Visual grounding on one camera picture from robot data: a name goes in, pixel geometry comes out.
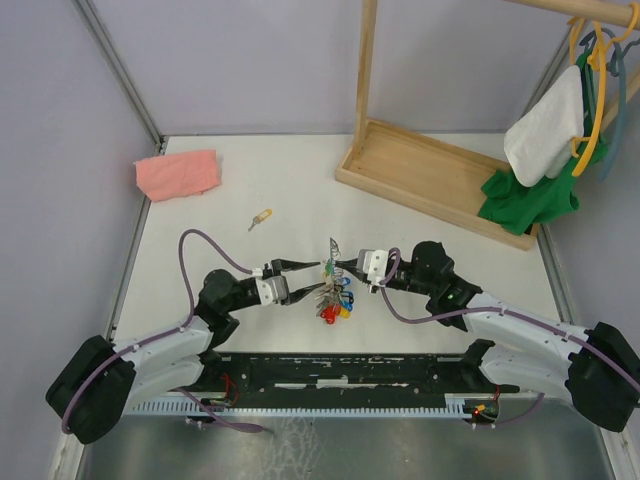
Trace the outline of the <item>metal key organizer with keys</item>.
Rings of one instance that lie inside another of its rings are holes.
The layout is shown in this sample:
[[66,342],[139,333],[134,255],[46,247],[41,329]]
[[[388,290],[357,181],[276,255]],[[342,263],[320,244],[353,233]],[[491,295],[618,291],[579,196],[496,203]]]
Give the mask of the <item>metal key organizer with keys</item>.
[[345,275],[344,270],[338,269],[335,262],[341,259],[341,251],[338,242],[329,238],[329,256],[327,263],[334,269],[332,279],[324,279],[325,286],[318,289],[315,296],[317,301],[316,316],[321,318],[325,324],[334,325],[339,319],[348,319],[354,308],[355,297],[349,290],[351,280]]

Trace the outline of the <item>key with yellow tag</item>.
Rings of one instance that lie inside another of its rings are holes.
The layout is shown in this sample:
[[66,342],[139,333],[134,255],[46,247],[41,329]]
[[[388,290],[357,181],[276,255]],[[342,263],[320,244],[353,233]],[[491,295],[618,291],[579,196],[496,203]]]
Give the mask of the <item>key with yellow tag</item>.
[[248,228],[248,231],[251,232],[257,225],[261,224],[266,219],[268,219],[272,215],[272,213],[273,211],[271,209],[265,209],[260,213],[258,213],[257,215],[255,215],[251,220],[251,224]]

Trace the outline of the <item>key with green tag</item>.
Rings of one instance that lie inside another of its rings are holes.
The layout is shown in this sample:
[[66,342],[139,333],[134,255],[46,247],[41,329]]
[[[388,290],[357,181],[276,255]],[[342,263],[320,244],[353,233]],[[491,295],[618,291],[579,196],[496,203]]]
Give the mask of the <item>key with green tag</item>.
[[324,267],[323,277],[325,279],[332,279],[334,277],[334,269],[333,266],[327,263]]

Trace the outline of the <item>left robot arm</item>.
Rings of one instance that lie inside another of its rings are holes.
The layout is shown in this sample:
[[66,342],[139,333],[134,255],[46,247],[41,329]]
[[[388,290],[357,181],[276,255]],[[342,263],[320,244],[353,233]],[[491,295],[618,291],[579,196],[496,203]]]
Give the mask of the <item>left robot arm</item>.
[[91,444],[147,400],[193,384],[201,390],[215,387],[221,366],[207,356],[238,328],[234,312],[301,301],[320,286],[292,290],[285,275],[305,267],[277,259],[242,280],[216,269],[205,276],[199,293],[188,295],[184,319],[142,337],[85,340],[45,394],[63,432]]

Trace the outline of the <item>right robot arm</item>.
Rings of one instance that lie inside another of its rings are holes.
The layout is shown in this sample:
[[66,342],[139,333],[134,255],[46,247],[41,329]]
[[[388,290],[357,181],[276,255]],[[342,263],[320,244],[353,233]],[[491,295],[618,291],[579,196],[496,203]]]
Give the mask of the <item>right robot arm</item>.
[[443,245],[418,243],[410,260],[398,249],[363,249],[341,260],[370,290],[424,295],[425,322],[475,335],[478,354],[458,368],[467,389],[516,386],[561,399],[598,427],[621,432],[639,406],[639,357],[615,327],[584,328],[512,307],[454,271]]

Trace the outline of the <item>wooden clothes rack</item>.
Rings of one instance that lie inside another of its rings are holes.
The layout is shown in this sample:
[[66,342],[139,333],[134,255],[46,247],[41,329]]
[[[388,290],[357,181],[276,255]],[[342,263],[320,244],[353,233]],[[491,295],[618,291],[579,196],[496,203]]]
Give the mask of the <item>wooden clothes rack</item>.
[[[575,45],[585,20],[596,30],[595,58],[592,65],[600,69],[593,129],[586,139],[573,140],[570,153],[578,163],[571,172],[581,175],[594,155],[598,134],[616,119],[639,89],[639,67],[623,83],[615,96],[622,105],[611,104],[605,110],[605,52],[609,45],[623,41],[633,30],[639,31],[639,4],[629,6],[606,1],[509,1],[538,9],[571,15],[569,52],[573,59]],[[351,146],[335,170],[337,181],[397,204],[431,215],[439,220],[491,238],[512,247],[533,247],[540,225],[534,223],[529,233],[513,235],[496,223],[477,214],[484,202],[482,185],[497,171],[508,172],[507,163],[462,147],[435,140],[405,128],[368,118],[368,100],[377,15],[377,1],[362,1],[360,53],[358,66],[355,133]],[[625,34],[605,44],[601,24],[627,27]]]

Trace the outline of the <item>pink folded cloth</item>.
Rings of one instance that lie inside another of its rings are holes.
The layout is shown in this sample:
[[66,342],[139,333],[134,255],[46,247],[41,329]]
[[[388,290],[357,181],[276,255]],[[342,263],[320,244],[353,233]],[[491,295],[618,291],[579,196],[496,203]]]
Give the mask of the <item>pink folded cloth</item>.
[[134,167],[136,185],[151,202],[200,195],[221,184],[212,149],[145,158]]

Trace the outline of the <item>green garment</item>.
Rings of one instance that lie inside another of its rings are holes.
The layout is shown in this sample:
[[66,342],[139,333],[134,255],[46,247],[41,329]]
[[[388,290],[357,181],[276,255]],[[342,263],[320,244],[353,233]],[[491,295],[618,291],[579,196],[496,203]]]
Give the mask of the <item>green garment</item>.
[[[583,75],[586,57],[587,52],[580,55],[573,64],[580,68],[582,89],[585,85]],[[587,136],[591,126],[587,119],[587,99],[584,91],[582,97],[583,135]],[[580,207],[579,199],[574,193],[577,178],[572,176],[576,163],[577,160],[571,153],[568,162],[557,177],[545,177],[532,187],[521,185],[511,166],[508,172],[495,172],[481,187],[485,200],[479,209],[478,216],[519,236],[534,224],[548,223],[562,215],[577,211]]]

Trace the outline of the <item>white towel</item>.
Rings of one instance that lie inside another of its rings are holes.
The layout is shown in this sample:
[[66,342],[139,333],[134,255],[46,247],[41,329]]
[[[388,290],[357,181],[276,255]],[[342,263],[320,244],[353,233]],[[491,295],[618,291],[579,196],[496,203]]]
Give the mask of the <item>white towel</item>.
[[582,94],[580,68],[570,66],[506,132],[504,152],[521,185],[555,178],[568,162],[571,140],[584,134]]

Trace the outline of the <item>yellow hanger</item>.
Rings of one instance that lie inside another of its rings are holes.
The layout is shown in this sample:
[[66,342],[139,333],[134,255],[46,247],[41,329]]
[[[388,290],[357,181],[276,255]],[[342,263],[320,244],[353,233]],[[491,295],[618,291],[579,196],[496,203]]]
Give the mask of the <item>yellow hanger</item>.
[[594,21],[595,42],[587,47],[587,57],[584,61],[585,85],[583,91],[587,99],[587,119],[591,129],[588,135],[574,137],[571,140],[571,153],[577,160],[572,171],[574,178],[580,177],[594,158],[597,149],[604,146],[602,138],[604,109],[606,100],[607,68],[605,35],[599,22]]

